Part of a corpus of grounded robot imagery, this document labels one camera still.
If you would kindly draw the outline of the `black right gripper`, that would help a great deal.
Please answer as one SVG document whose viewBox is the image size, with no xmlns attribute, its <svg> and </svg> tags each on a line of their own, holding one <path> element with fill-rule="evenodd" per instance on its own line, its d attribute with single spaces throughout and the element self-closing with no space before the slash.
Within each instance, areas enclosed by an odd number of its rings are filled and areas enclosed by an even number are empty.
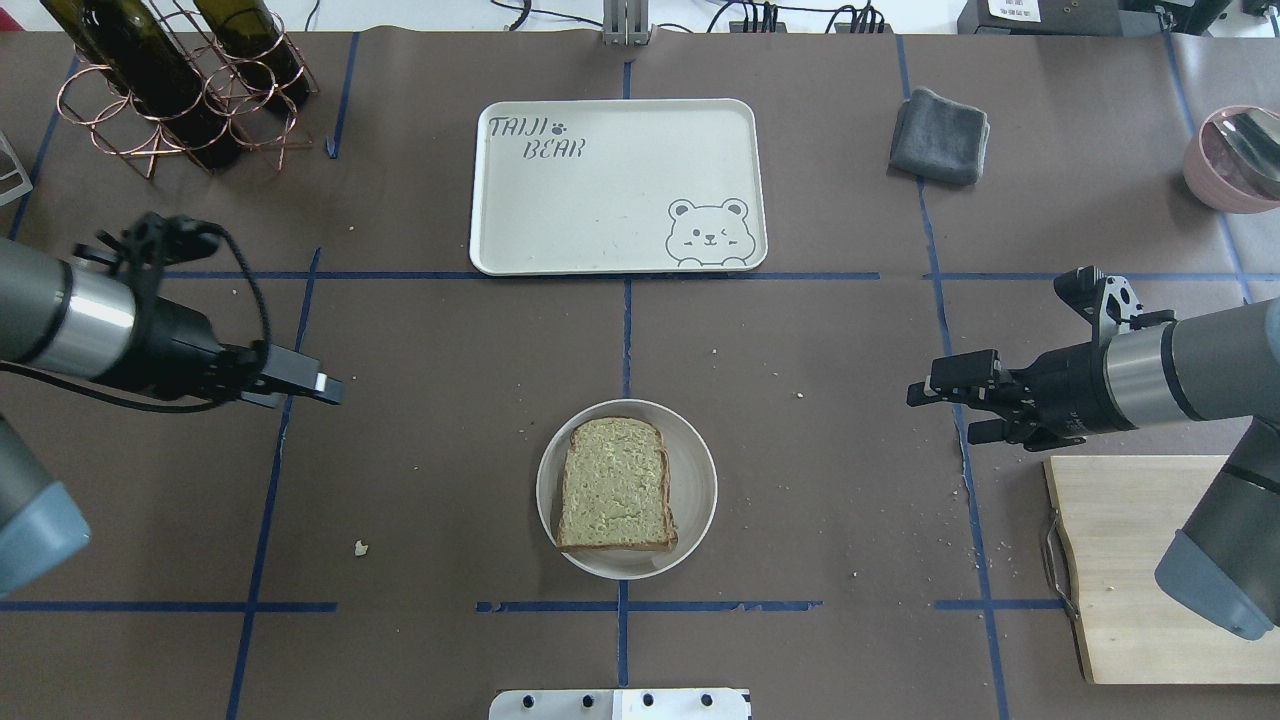
<svg viewBox="0 0 1280 720">
<path fill-rule="evenodd" d="M 1102 400 L 1094 352 L 1074 345 L 1042 354 L 1027 368 L 1010 372 L 1016 405 L 1006 419 L 973 421 L 969 445 L 1020 445 L 1029 451 L 1079 445 L 1087 436 L 1111 430 L 1111 407 Z M 924 380 L 908 387 L 908 406 L 936 402 L 972 406 L 1004 383 L 1004 364 L 993 348 L 937 357 Z"/>
</svg>

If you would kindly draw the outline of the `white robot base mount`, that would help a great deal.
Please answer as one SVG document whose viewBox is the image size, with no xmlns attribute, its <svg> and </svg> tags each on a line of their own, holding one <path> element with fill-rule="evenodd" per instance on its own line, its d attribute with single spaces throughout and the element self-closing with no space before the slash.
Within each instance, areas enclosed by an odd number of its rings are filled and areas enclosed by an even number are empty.
<svg viewBox="0 0 1280 720">
<path fill-rule="evenodd" d="M 727 687 L 503 691 L 489 719 L 751 719 L 745 689 Z"/>
</svg>

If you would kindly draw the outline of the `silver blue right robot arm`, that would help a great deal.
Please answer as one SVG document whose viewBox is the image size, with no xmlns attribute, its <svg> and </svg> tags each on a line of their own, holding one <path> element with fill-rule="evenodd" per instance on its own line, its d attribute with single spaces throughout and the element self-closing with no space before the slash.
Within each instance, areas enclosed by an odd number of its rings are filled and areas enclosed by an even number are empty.
<svg viewBox="0 0 1280 720">
<path fill-rule="evenodd" d="M 1245 418 L 1217 470 L 1155 571 L 1158 588 L 1245 641 L 1277 628 L 1277 302 L 1179 320 L 1144 313 L 1123 291 L 1076 301 L 1088 342 L 1005 366 L 996 351 L 936 359 L 909 386 L 910 406 L 951 402 L 987 411 L 974 445 L 1032 452 L 1092 436 Z"/>
</svg>

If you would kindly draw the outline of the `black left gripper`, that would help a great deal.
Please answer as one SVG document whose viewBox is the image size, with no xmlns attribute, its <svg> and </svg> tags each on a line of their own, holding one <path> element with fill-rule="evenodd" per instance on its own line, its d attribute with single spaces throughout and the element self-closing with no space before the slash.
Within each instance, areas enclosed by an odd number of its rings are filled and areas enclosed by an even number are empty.
<svg viewBox="0 0 1280 720">
<path fill-rule="evenodd" d="M 160 401 L 200 398 L 279 407 L 287 397 L 338 406 L 344 384 L 320 361 L 271 345 L 225 345 L 202 314 L 156 295 L 133 295 L 133 325 L 122 355 L 100 384 Z"/>
</svg>

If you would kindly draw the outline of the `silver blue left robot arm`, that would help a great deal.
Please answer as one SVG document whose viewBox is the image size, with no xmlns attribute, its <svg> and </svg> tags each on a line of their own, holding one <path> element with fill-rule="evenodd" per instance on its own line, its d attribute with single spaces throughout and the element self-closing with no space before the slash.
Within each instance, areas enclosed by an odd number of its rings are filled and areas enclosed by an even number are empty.
<svg viewBox="0 0 1280 720">
<path fill-rule="evenodd" d="M 253 582 L 280 409 L 137 413 L 3 375 L 3 413 L 91 528 L 22 603 L 242 603 Z"/>
</svg>

